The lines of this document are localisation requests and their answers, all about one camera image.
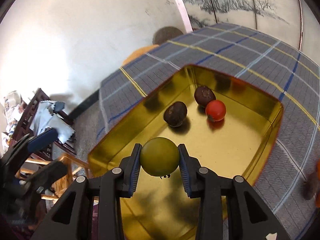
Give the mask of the dark brown passion fruit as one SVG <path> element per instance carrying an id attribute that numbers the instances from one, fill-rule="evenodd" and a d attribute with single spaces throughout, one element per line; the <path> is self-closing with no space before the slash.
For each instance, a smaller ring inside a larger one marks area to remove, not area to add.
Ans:
<path id="1" fill-rule="evenodd" d="M 318 172 L 309 174 L 307 180 L 303 184 L 303 197 L 306 200 L 311 200 L 319 192 Z"/>
<path id="2" fill-rule="evenodd" d="M 187 117 L 187 107 L 185 103 L 176 101 L 164 112 L 163 119 L 171 127 L 179 127 Z"/>
<path id="3" fill-rule="evenodd" d="M 194 98 L 198 105 L 206 107 L 208 103 L 216 99 L 216 96 L 209 87 L 200 86 L 195 89 Z"/>

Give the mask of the green round fruit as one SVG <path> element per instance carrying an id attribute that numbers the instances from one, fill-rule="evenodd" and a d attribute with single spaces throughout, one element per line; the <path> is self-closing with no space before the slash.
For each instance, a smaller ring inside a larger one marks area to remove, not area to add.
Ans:
<path id="1" fill-rule="evenodd" d="M 178 147 L 171 140 L 156 137 L 142 147 L 140 164 L 143 170 L 154 177 L 164 177 L 176 170 L 180 162 Z"/>

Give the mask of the dark wooden chair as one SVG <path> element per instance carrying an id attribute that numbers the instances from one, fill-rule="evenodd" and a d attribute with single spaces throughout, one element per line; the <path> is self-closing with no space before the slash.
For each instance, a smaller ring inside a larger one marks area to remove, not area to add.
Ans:
<path id="1" fill-rule="evenodd" d="M 33 135 L 33 131 L 30 129 L 31 122 L 34 119 L 39 103 L 43 100 L 50 100 L 50 97 L 42 89 L 38 88 L 30 103 L 24 110 L 22 117 L 17 123 L 17 126 L 9 142 L 9 149 L 12 149 L 15 144 L 26 134 Z M 52 160 L 53 145 L 61 148 L 63 152 L 76 155 L 75 149 L 72 144 L 73 142 L 75 142 L 74 136 L 72 136 L 71 141 L 67 141 L 64 144 L 56 141 L 48 145 L 46 148 L 33 153 L 31 157 L 34 159 Z"/>

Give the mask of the light wooden stool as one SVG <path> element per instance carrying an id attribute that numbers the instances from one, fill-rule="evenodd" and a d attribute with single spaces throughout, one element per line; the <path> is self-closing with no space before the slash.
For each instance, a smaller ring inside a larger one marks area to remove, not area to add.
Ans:
<path id="1" fill-rule="evenodd" d="M 89 164 L 69 153 L 63 153 L 56 160 L 28 158 L 16 173 L 16 177 L 40 187 L 41 198 L 56 202 L 77 176 L 91 178 Z"/>

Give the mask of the white cloth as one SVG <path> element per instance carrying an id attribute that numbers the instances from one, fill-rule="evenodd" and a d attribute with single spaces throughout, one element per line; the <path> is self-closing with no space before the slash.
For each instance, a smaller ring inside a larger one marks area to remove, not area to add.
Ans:
<path id="1" fill-rule="evenodd" d="M 58 112 L 63 110 L 65 103 L 61 101 L 44 100 L 38 105 L 30 129 L 34 135 L 40 135 L 47 128 L 54 128 L 58 133 L 58 140 L 64 144 L 74 134 L 75 130 L 65 123 Z"/>

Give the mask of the grey plaid tablecloth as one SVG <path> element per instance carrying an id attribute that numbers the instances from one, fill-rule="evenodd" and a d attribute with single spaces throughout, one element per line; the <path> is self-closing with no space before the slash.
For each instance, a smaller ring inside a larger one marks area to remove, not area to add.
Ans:
<path id="1" fill-rule="evenodd" d="M 130 60 L 101 83 L 97 140 L 186 64 L 245 80 L 283 103 L 278 139 L 255 188 L 292 239 L 305 237 L 319 216 L 314 200 L 302 195 L 303 184 L 319 160 L 319 66 L 274 37 L 219 23 Z"/>

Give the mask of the gold metal tray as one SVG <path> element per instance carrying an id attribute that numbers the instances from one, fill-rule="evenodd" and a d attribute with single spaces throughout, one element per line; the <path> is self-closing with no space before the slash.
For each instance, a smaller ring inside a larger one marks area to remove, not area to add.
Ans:
<path id="1" fill-rule="evenodd" d="M 212 122 L 206 107 L 197 104 L 195 89 L 209 87 L 226 106 L 223 120 Z M 164 112 L 176 101 L 185 103 L 187 117 L 179 127 L 169 126 Z M 100 177 L 129 157 L 135 144 L 143 147 L 164 137 L 201 166 L 218 176 L 244 177 L 253 186 L 276 140 L 283 116 L 281 102 L 259 88 L 215 70 L 183 67 L 149 96 L 137 103 L 88 155 L 93 176 Z M 124 239 L 196 239 L 199 198 L 184 190 L 179 165 L 164 177 L 147 174 L 140 165 L 136 190 L 121 198 Z"/>

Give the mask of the red tomato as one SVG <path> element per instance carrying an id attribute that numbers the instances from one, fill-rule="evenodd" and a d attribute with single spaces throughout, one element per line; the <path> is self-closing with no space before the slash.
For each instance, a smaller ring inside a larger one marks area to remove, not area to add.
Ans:
<path id="1" fill-rule="evenodd" d="M 212 100 L 206 106 L 206 115 L 212 122 L 221 121 L 226 115 L 226 106 L 220 100 Z"/>

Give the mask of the orange cushion stool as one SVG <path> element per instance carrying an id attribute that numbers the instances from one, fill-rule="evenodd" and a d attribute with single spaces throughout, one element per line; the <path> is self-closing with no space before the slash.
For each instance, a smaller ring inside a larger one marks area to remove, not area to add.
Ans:
<path id="1" fill-rule="evenodd" d="M 145 53 L 148 53 L 149 51 L 157 48 L 158 46 L 158 44 L 153 44 L 151 46 L 146 46 L 135 50 L 123 61 L 122 66 L 125 66 L 126 64 L 130 63 L 141 55 L 144 55 Z"/>

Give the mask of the painted folding screen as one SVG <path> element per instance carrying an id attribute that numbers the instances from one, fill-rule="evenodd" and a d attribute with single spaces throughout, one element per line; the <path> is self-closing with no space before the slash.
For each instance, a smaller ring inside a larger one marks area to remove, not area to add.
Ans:
<path id="1" fill-rule="evenodd" d="M 194 29 L 226 22 L 276 37 L 317 60 L 319 22 L 305 0 L 182 0 Z"/>

